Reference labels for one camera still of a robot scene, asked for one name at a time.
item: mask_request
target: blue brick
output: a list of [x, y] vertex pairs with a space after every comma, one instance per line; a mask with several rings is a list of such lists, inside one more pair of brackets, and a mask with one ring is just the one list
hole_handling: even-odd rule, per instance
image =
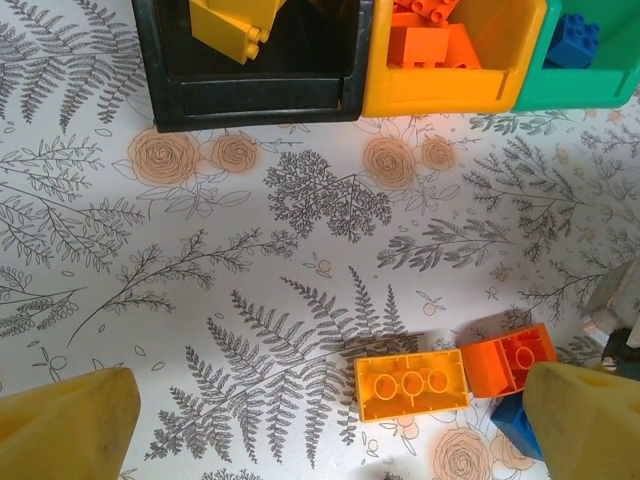
[[564, 14], [553, 33], [547, 60], [561, 68], [587, 68], [598, 53], [600, 27], [587, 25], [584, 17]]
[[491, 421], [523, 455], [543, 460], [540, 446], [524, 411], [522, 392], [504, 397], [491, 415]]

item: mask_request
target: black storage bin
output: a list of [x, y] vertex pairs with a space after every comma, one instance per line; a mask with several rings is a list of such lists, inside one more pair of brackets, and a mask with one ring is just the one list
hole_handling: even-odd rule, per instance
[[191, 36], [188, 0], [132, 2], [160, 132], [349, 121], [362, 111], [373, 0], [313, 0], [320, 9], [288, 0], [245, 65]]

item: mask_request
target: floral tablecloth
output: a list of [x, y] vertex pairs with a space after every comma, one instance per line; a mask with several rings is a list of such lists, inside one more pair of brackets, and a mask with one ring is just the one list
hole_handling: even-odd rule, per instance
[[580, 307], [640, 246], [638, 96], [158, 135], [127, 2], [0, 19], [0, 396], [131, 368], [124, 480], [547, 478], [495, 401], [360, 423], [353, 359], [540, 321], [596, 360]]

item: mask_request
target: green storage bin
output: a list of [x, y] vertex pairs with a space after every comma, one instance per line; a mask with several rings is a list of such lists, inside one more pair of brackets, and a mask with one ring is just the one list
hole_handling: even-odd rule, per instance
[[[524, 86], [515, 110], [612, 108], [624, 105], [640, 81], [638, 0], [547, 0]], [[558, 20], [581, 13], [600, 25], [600, 48], [591, 68], [542, 68]]]

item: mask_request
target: table surface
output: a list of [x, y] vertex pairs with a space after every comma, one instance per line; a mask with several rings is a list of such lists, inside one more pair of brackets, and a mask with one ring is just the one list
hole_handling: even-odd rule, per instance
[[131, 368], [126, 480], [547, 478], [495, 400], [360, 423], [348, 359], [538, 321], [595, 361], [580, 307], [640, 245], [638, 95], [160, 136], [127, 2], [55, 3], [0, 3], [0, 395]]

